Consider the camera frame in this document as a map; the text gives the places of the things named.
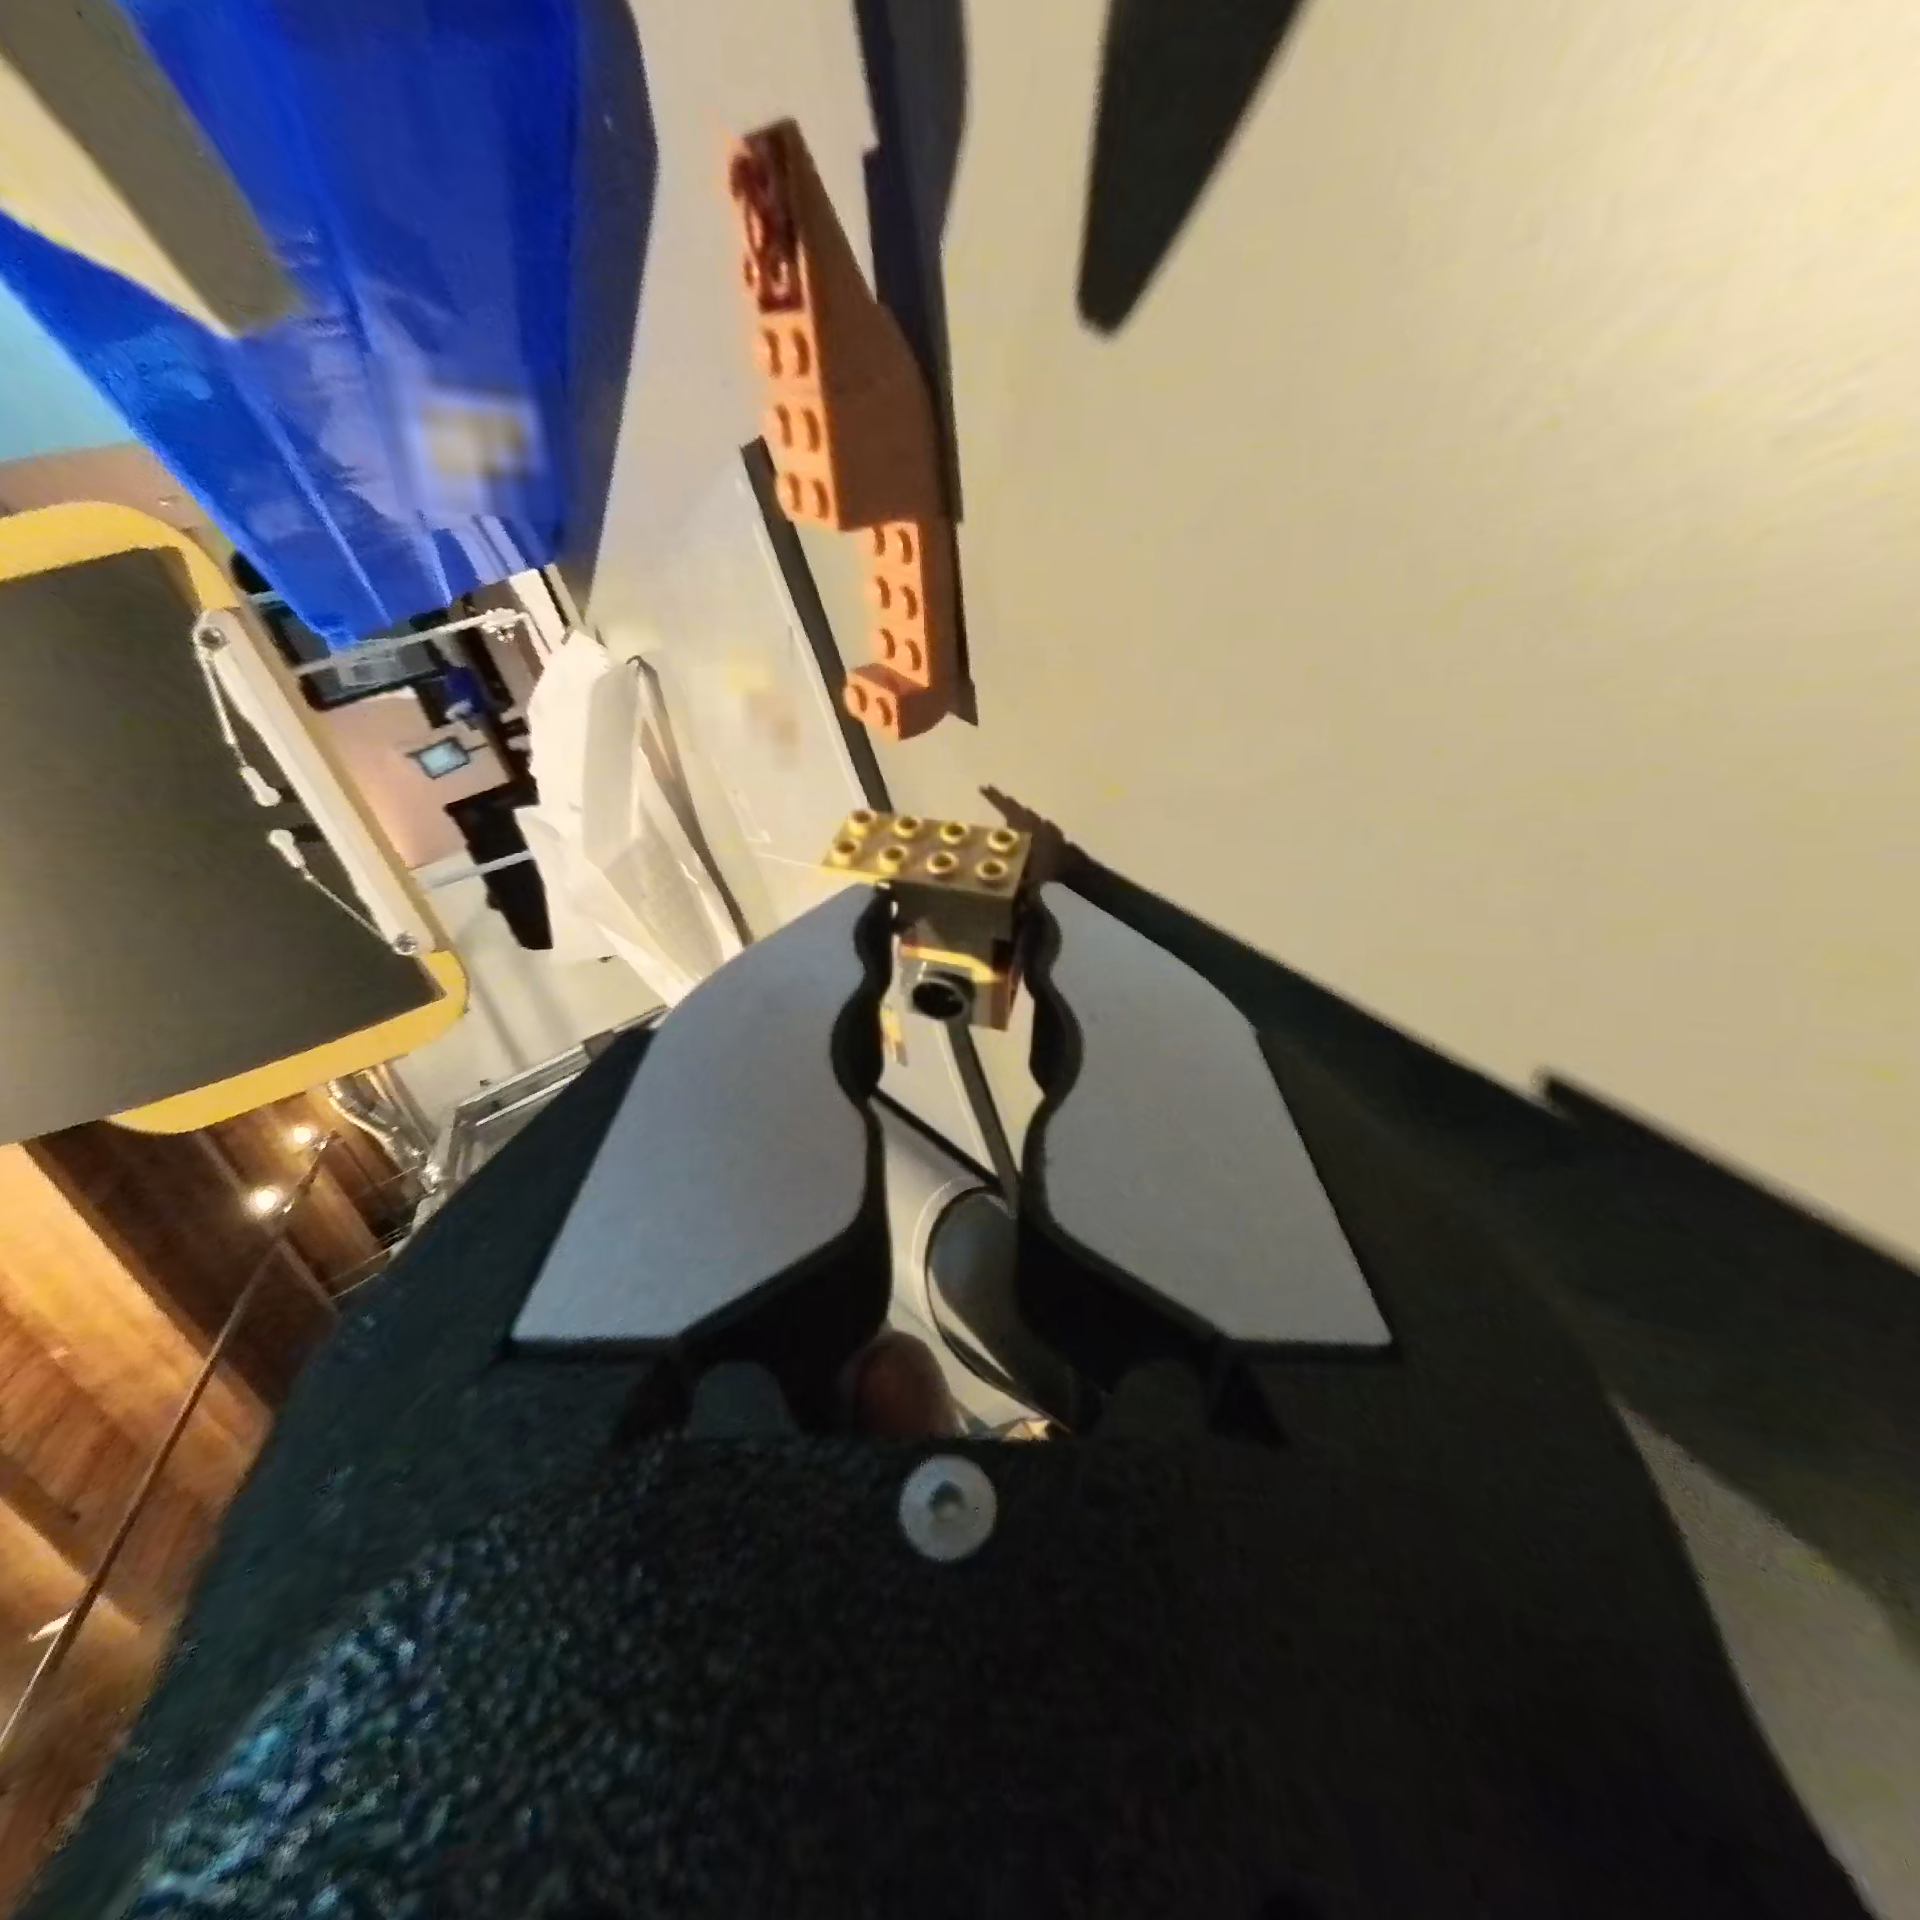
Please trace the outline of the small tan grey brick assembly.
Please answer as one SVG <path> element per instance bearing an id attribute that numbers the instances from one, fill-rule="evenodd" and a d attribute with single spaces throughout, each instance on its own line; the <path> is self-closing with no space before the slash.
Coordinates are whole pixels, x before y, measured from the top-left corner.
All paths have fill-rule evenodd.
<path id="1" fill-rule="evenodd" d="M 1019 900 L 936 895 L 907 878 L 916 843 L 934 823 L 925 814 L 858 806 L 832 832 L 822 870 L 889 893 L 902 997 L 917 1014 L 1003 1033 L 1021 997 L 1021 936 L 1037 893 L 1037 850 Z"/>

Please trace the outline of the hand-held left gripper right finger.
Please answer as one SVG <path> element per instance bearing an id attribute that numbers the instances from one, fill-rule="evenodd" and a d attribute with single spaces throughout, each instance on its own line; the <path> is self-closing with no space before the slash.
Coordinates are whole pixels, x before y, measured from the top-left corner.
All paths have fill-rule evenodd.
<path id="1" fill-rule="evenodd" d="M 1255 1020 L 1218 986 L 1056 882 L 1028 997 L 1023 1197 L 1072 1259 L 1238 1350 L 1391 1353 Z"/>

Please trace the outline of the crumpled white paper pile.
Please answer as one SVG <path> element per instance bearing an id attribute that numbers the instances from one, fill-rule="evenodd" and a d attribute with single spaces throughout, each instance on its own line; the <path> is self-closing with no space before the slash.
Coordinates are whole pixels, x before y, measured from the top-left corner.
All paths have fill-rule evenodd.
<path id="1" fill-rule="evenodd" d="M 625 960 L 661 1005 L 747 936 L 710 859 L 652 668 L 579 626 L 529 705 L 537 800 L 518 809 L 557 947 Z"/>

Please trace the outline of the grey instruction booklet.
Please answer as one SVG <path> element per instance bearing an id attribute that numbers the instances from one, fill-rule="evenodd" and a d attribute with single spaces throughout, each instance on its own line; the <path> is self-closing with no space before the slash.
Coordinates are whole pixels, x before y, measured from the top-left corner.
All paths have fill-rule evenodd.
<path id="1" fill-rule="evenodd" d="M 892 809 L 878 755 L 841 705 L 841 647 L 799 530 L 765 503 L 758 446 L 730 453 L 695 493 L 663 558 L 646 562 L 637 615 L 616 619 L 616 552 L 595 573 L 603 635 L 649 664 L 695 832 L 752 936 L 771 936 L 837 889 L 819 859 L 843 815 Z M 1013 1246 L 987 1099 L 987 1036 L 966 1065 L 954 1026 L 909 1002 L 896 975 L 880 1002 L 884 1072 L 874 1114 L 894 1236 L 894 1327 L 941 1362 L 969 1434 L 1042 1436 L 1004 1391 L 978 1322 L 943 1280 Z"/>

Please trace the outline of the orange toy brick assembly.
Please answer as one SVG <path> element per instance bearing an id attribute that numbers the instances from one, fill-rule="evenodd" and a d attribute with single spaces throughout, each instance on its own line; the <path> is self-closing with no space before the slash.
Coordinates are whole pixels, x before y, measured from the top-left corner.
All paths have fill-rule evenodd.
<path id="1" fill-rule="evenodd" d="M 923 737 L 961 711 L 966 684 L 959 539 L 925 371 L 794 117 L 733 143 L 730 199 L 775 503 L 862 564 L 870 651 L 843 675 L 843 706 L 880 737 Z"/>

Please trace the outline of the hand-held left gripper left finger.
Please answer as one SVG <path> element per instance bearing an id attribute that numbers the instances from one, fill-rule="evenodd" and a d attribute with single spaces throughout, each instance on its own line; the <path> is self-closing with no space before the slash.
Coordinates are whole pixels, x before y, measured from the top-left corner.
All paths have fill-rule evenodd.
<path id="1" fill-rule="evenodd" d="M 848 884 L 658 1022 L 518 1310 L 518 1347 L 861 1347 L 892 1301 L 874 1092 L 892 907 Z"/>

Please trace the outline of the grey desk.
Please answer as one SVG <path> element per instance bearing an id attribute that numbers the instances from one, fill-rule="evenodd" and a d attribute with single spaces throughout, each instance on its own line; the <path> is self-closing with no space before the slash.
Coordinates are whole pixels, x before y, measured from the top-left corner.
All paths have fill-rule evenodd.
<path id="1" fill-rule="evenodd" d="M 1917 1918 L 1917 4 L 629 9 L 611 618 L 758 427 L 722 151 L 799 117 L 948 382 L 978 721 L 884 786 L 1283 967 Z"/>

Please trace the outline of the blue plastic bin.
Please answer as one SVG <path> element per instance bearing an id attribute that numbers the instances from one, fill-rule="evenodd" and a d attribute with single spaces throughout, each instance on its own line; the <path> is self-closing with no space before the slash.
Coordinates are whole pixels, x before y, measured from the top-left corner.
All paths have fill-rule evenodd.
<path id="1" fill-rule="evenodd" d="M 592 583 L 655 217 L 626 4 L 5 4 L 5 288 L 328 644 Z"/>

